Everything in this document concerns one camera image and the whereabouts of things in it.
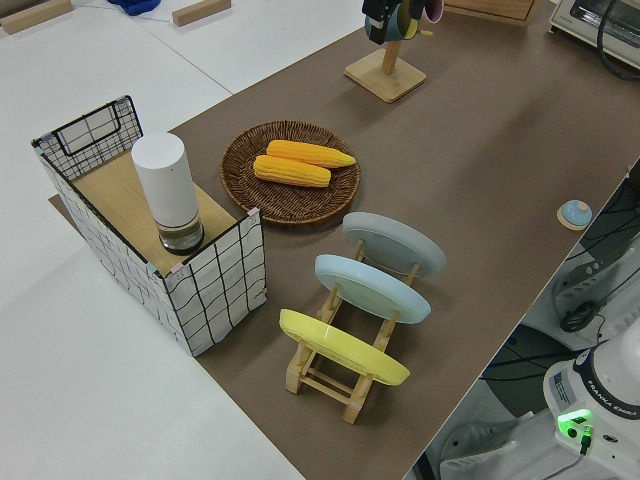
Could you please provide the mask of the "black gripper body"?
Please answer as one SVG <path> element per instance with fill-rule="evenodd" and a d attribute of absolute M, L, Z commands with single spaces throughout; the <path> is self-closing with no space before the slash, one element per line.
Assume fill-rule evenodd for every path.
<path fill-rule="evenodd" d="M 399 3 L 399 0 L 364 0 L 362 13 L 374 22 L 383 22 L 391 16 Z"/>

